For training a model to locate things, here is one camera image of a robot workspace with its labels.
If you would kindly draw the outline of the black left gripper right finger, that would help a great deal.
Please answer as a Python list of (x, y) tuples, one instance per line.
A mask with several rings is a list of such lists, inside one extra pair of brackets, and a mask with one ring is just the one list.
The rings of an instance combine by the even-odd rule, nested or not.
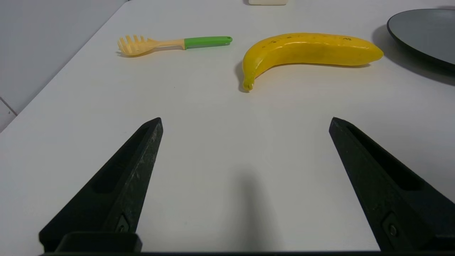
[(352, 123), (329, 133), (381, 251), (454, 251), (450, 199)]

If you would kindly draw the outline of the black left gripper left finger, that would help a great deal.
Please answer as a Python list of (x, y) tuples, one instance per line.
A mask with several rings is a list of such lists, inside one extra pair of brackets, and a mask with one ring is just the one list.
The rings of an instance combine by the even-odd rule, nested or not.
[(141, 125), (39, 232), (44, 251), (141, 251), (136, 234), (161, 138)]

